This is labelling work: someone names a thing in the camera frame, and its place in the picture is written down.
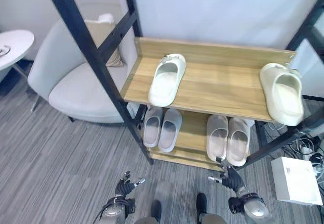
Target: gray carpet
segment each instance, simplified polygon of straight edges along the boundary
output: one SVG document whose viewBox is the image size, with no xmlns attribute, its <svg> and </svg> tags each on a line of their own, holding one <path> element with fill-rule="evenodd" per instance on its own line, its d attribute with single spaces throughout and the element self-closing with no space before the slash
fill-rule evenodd
<svg viewBox="0 0 324 224">
<path fill-rule="evenodd" d="M 43 100 L 31 114 L 34 97 L 23 79 L 0 95 L 0 223 L 91 223 L 127 170 L 134 180 L 146 177 L 132 194 L 137 210 L 127 223 L 147 216 L 154 198 L 162 203 L 161 223 L 195 223 L 199 192 L 207 195 L 208 212 L 244 223 L 227 207 L 233 193 L 207 182 L 212 171 L 163 161 L 150 166 L 124 125 L 71 123 Z M 254 130 L 250 150 L 257 148 Z M 278 223 L 320 223 L 316 207 L 276 200 L 269 157 L 240 173 Z"/>
</svg>

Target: pant leg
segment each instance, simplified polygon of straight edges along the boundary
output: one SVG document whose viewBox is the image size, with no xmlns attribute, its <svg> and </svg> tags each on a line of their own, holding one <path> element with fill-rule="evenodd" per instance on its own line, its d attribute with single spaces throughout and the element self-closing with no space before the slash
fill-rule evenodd
<svg viewBox="0 0 324 224">
<path fill-rule="evenodd" d="M 201 218 L 201 224 L 227 224 L 227 223 L 220 215 L 204 214 Z"/>
<path fill-rule="evenodd" d="M 154 217 L 143 217 L 135 222 L 135 224 L 158 224 Z"/>
</svg>

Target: slide sandal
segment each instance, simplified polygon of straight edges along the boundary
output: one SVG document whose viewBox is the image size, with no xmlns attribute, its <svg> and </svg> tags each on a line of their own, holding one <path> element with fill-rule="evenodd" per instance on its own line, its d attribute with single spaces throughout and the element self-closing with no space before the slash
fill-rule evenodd
<svg viewBox="0 0 324 224">
<path fill-rule="evenodd" d="M 148 93 L 154 106 L 169 106 L 176 98 L 179 84 L 186 70 L 186 60 L 181 54 L 164 56 L 158 64 Z"/>
<path fill-rule="evenodd" d="M 143 143 L 146 147 L 155 147 L 161 131 L 163 108 L 151 106 L 144 119 Z"/>
<path fill-rule="evenodd" d="M 284 125 L 298 125 L 304 115 L 298 72 L 269 63 L 261 69 L 260 81 L 270 116 Z"/>
<path fill-rule="evenodd" d="M 226 158 L 228 122 L 225 116 L 211 115 L 207 121 L 207 155 L 212 161 Z"/>
<path fill-rule="evenodd" d="M 158 141 L 160 151 L 167 153 L 173 150 L 181 124 L 181 113 L 173 108 L 167 110 L 162 124 L 160 140 Z"/>
<path fill-rule="evenodd" d="M 243 166 L 248 157 L 250 128 L 245 120 L 231 118 L 228 123 L 228 129 L 226 159 L 233 166 Z"/>
</svg>

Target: shoe rack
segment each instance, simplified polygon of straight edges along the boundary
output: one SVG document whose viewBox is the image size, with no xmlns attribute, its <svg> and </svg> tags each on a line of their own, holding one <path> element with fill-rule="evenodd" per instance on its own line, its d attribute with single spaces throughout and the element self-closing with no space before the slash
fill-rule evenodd
<svg viewBox="0 0 324 224">
<path fill-rule="evenodd" d="M 182 125 L 170 153 L 149 148 L 153 159 L 219 170 L 207 156 L 206 125 L 211 114 L 274 122 L 259 81 L 260 69 L 271 62 L 287 64 L 294 51 L 135 38 L 137 61 L 120 94 L 124 101 L 149 105 L 148 92 L 161 58 L 180 53 L 186 71 L 174 102 Z"/>
<path fill-rule="evenodd" d="M 273 141 L 266 140 L 264 122 L 273 122 L 273 119 L 267 112 L 259 71 L 272 62 L 287 65 L 294 57 L 293 51 L 144 38 L 135 0 L 126 0 L 128 12 L 97 48 L 75 1 L 52 1 L 149 164 L 153 164 L 153 159 L 159 159 L 219 170 L 206 153 L 206 124 L 210 114 L 256 120 L 260 148 L 248 157 L 244 166 L 237 169 L 260 160 L 324 123 L 322 107 Z M 313 27 L 323 12 L 323 3 L 324 0 L 317 0 L 287 49 L 295 50 L 306 37 L 323 60 L 323 39 Z M 138 59 L 119 91 L 105 63 L 131 27 L 136 36 Z M 169 106 L 180 110 L 183 122 L 175 149 L 166 154 L 144 146 L 139 124 L 146 110 L 145 105 L 149 104 L 148 91 L 155 68 L 164 55 L 171 53 L 185 56 L 186 72 L 177 96 Z M 313 96 L 303 97 L 322 100 Z M 127 110 L 127 102 L 141 104 L 134 119 Z"/>
</svg>

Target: table leg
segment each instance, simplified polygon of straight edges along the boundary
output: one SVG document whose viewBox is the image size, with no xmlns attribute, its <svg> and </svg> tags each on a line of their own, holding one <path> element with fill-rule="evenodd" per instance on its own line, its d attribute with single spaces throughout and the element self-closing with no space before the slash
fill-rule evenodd
<svg viewBox="0 0 324 224">
<path fill-rule="evenodd" d="M 20 73 L 20 75 L 23 76 L 25 79 L 28 79 L 28 75 L 26 74 L 26 72 L 20 66 L 18 66 L 16 63 L 12 65 L 12 68 L 14 68 L 18 73 Z M 30 109 L 31 112 L 33 112 L 34 109 L 36 108 L 38 101 L 39 101 L 39 95 L 37 95 L 34 103 L 31 106 L 31 109 Z"/>
<path fill-rule="evenodd" d="M 12 65 L 12 68 L 14 68 L 18 73 L 20 73 L 20 75 L 23 76 L 25 79 L 28 78 L 26 72 L 21 67 L 19 67 L 16 63 Z"/>
<path fill-rule="evenodd" d="M 37 97 L 36 97 L 34 103 L 33 103 L 32 106 L 31 106 L 31 109 L 30 109 L 31 112 L 33 112 L 34 109 L 36 108 L 36 106 L 37 106 L 37 104 L 38 104 L 38 101 L 39 101 L 39 98 L 40 98 L 40 96 L 37 95 Z"/>
</svg>

